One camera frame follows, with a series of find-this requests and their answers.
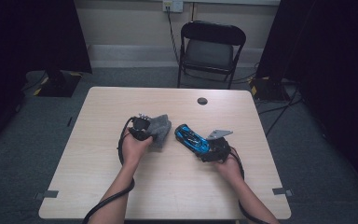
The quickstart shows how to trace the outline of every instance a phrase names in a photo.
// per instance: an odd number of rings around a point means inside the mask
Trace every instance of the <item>tape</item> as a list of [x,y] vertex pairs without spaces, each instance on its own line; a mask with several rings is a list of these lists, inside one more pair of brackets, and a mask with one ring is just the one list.
[[284,188],[273,189],[272,192],[274,192],[274,195],[285,194],[287,197],[291,197],[294,195],[291,189],[284,189]]
[[34,199],[43,201],[44,198],[57,198],[57,190],[46,190],[44,193],[36,193]]

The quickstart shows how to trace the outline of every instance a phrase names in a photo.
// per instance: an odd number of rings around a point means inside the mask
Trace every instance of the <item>wall socket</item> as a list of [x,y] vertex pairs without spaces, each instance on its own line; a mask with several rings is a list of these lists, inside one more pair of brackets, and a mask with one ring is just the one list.
[[162,11],[170,12],[183,12],[183,0],[182,1],[162,1]]

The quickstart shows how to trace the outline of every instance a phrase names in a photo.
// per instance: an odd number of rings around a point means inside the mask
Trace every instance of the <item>light wood table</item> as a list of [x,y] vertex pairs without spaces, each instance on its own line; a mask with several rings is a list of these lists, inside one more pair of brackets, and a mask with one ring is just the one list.
[[[204,97],[207,105],[199,105]],[[42,218],[83,218],[100,201],[121,164],[117,142],[127,119],[167,114],[172,128],[162,149],[149,148],[135,174],[126,219],[243,219],[238,198],[213,165],[202,162],[174,136],[186,123],[208,136],[226,136],[241,157],[245,180],[278,219],[291,211],[248,91],[94,87],[78,116],[45,198]]]

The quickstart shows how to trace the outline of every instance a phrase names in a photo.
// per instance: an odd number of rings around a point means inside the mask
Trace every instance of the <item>blue object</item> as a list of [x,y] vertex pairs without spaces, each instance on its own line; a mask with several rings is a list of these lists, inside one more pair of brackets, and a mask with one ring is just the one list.
[[175,136],[176,140],[198,156],[207,153],[210,149],[208,141],[194,133],[186,124],[176,128]]

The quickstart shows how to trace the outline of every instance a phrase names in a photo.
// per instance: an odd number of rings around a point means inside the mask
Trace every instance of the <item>chair backrest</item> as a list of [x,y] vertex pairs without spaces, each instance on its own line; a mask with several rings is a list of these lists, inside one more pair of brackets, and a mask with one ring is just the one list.
[[181,30],[182,42],[185,38],[197,39],[234,46],[243,45],[246,35],[240,28],[209,21],[190,21]]

